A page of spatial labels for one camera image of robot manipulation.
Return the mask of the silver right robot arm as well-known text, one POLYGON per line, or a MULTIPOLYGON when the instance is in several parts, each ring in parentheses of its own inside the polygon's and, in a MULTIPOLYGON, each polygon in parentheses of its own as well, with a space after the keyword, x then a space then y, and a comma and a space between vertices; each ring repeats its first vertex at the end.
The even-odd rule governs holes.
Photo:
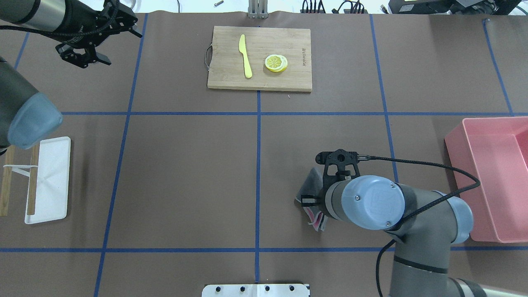
POLYGON ((448 275, 451 246, 468 239, 473 211, 460 194, 480 186, 474 175, 445 164, 360 155, 342 149, 323 151, 315 161, 324 166, 321 185, 311 205, 332 219, 372 231, 384 231, 391 241, 381 248, 375 265, 379 282, 383 254, 394 247, 390 297, 522 297, 448 275), (473 183, 445 194, 414 188, 376 175, 361 175, 358 163, 386 160, 439 167, 469 177, 473 183))

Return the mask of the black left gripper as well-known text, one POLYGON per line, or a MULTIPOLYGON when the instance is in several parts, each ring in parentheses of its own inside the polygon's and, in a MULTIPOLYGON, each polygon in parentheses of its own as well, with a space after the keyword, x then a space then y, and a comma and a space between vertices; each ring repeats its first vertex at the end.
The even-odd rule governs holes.
POLYGON ((96 47, 112 35, 129 32, 139 38, 138 17, 130 7, 119 0, 105 0, 103 9, 95 11, 79 0, 66 0, 66 13, 62 24, 55 30, 55 47, 60 58, 80 68, 89 64, 111 65, 111 60, 96 47))

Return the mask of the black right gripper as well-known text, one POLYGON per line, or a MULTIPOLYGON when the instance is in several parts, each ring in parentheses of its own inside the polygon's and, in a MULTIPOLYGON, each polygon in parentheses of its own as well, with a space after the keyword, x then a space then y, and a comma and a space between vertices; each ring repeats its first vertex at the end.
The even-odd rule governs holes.
POLYGON ((326 192, 331 185, 358 177, 358 152, 342 149, 317 154, 316 163, 324 165, 322 186, 316 194, 326 192))

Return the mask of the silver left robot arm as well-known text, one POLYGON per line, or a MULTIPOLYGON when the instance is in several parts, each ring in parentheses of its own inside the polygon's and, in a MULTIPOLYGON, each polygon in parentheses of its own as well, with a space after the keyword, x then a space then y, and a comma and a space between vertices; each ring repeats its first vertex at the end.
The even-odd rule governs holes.
MULTIPOLYGON (((96 48, 109 36, 137 30, 138 17, 119 0, 106 0, 100 11, 79 0, 2 0, 2 30, 21 31, 58 41, 60 58, 82 69, 89 64, 111 65, 96 48)), ((24 150, 54 132, 63 121, 62 113, 5 59, 0 71, 1 154, 9 147, 24 150)))

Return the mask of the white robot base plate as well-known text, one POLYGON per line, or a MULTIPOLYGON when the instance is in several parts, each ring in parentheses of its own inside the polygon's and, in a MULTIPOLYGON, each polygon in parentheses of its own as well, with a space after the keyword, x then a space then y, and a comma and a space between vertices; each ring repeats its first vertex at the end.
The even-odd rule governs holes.
POLYGON ((207 285, 202 297, 310 297, 311 288, 302 283, 207 285))

